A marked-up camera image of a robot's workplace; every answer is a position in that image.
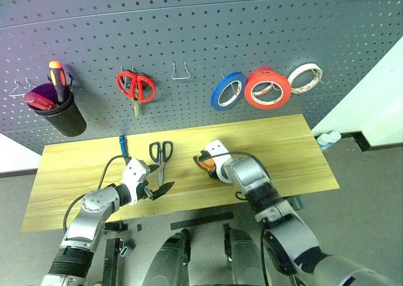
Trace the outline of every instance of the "gray pegboard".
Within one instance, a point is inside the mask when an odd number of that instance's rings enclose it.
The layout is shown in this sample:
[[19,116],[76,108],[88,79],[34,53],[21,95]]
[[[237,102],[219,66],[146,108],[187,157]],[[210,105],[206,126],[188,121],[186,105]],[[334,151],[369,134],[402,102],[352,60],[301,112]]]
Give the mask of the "gray pegboard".
[[[402,35],[402,0],[136,1],[0,0],[0,131],[41,152],[44,144],[294,113],[313,127]],[[192,78],[171,80],[172,61],[181,71],[184,59]],[[47,82],[50,60],[78,80],[73,90],[88,123],[78,137],[64,137],[22,97],[8,96],[14,79]],[[261,111],[243,99],[224,112],[210,106],[222,72],[272,66],[288,76],[308,62],[322,68],[323,83],[282,108]],[[157,84],[137,119],[114,80],[132,64]]]

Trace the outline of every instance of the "red scissors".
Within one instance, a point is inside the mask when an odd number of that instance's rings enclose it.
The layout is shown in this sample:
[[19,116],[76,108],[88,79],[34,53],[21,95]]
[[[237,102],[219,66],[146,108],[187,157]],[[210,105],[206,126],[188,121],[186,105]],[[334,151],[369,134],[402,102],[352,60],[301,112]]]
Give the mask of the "red scissors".
[[[132,71],[120,71],[116,75],[116,84],[119,90],[134,103],[134,115],[137,117],[140,111],[140,103],[146,103],[154,99],[156,96],[156,85],[145,74],[136,74]],[[152,93],[148,97],[144,97],[144,89],[150,86]]]

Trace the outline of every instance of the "wooden board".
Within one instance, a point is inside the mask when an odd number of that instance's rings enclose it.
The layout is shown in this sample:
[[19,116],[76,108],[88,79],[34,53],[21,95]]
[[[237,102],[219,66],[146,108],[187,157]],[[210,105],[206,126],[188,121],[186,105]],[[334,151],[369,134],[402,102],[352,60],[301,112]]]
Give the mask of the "wooden board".
[[[339,188],[302,115],[129,135],[129,154],[148,164],[152,163],[151,142],[174,142],[164,181],[175,181],[175,185],[156,201],[142,200],[133,207],[122,207],[110,220],[240,202],[232,186],[209,178],[192,160],[206,143],[215,139],[220,139],[230,151],[257,156],[283,196]],[[118,137],[45,146],[22,231],[61,228],[66,208],[76,197],[97,187],[105,164],[118,154]],[[103,186],[119,184],[123,169],[123,160],[117,159],[111,164]],[[148,181],[150,187],[156,189],[157,172],[151,174]],[[68,222],[78,209],[79,203]]]

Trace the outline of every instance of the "black-handled scissors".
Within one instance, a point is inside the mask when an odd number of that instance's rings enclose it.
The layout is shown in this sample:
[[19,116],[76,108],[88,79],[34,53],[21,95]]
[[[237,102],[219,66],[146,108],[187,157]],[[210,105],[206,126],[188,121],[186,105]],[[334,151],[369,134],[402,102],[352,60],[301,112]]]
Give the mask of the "black-handled scissors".
[[174,144],[172,141],[153,142],[149,146],[149,152],[151,159],[159,165],[158,172],[158,185],[161,187],[164,184],[164,167],[165,163],[172,156],[174,150]]

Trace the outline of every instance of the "pen holder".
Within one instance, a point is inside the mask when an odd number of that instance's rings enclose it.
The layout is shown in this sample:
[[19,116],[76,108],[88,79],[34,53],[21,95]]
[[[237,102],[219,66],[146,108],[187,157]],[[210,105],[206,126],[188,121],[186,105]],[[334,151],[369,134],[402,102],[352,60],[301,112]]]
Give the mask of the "pen holder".
[[[37,86],[31,92],[57,103],[57,92],[52,83],[45,83]],[[38,115],[48,120],[55,128],[65,136],[74,137],[83,133],[87,123],[82,117],[76,103],[74,102],[73,92],[70,91],[69,97],[57,108],[48,111],[37,110],[28,105]]]

